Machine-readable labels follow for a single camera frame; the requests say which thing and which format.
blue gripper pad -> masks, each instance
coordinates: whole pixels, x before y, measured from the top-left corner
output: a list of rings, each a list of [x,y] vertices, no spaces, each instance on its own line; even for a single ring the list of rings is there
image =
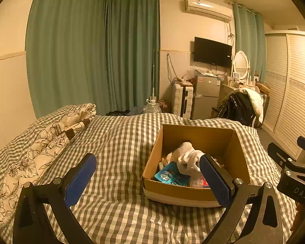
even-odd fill
[[[82,163],[82,166],[80,166],[80,169],[76,172],[73,179],[67,185],[65,189],[64,202],[68,208],[78,202],[88,182],[90,181],[90,178],[96,170],[96,164],[97,161],[95,155],[90,154],[87,160]]]
[[[220,168],[209,154],[200,158],[200,170],[218,203],[229,208],[234,192],[233,179],[230,174]]]

wardrobe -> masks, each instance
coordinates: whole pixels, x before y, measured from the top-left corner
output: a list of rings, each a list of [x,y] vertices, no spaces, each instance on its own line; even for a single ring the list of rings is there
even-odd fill
[[[271,87],[263,128],[295,159],[305,137],[305,32],[271,31],[266,35],[266,83]]]

bed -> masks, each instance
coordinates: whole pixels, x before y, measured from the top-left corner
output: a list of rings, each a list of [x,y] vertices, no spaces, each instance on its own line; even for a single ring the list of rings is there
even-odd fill
[[[12,164],[19,162],[47,125],[79,109],[65,106],[38,119],[0,151],[0,189]],[[166,205],[145,198],[141,175],[163,124],[222,127],[236,130],[245,153],[251,183],[277,185],[280,173],[264,151],[255,129],[227,119],[188,120],[167,113],[137,116],[93,116],[48,166],[36,184],[63,177],[87,152],[97,157],[97,169],[78,203],[71,210],[95,243],[201,243],[216,225],[224,208],[192,208]],[[290,235],[295,203],[277,192],[281,206],[284,242]],[[251,206],[246,206],[231,238],[238,238]],[[49,206],[51,225],[66,242]],[[6,243],[12,243],[13,214],[0,227]]]

plastic bottle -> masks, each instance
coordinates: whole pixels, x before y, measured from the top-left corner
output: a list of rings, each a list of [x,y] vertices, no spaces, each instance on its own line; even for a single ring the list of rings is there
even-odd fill
[[[147,99],[147,104],[143,107],[144,113],[161,113],[162,109],[160,108],[159,104],[156,103],[156,100]]]

blue package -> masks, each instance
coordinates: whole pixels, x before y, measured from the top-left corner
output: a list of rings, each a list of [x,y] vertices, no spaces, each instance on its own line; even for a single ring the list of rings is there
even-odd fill
[[[181,174],[175,161],[168,163],[164,169],[155,174],[155,178],[163,183],[186,186],[190,176]]]

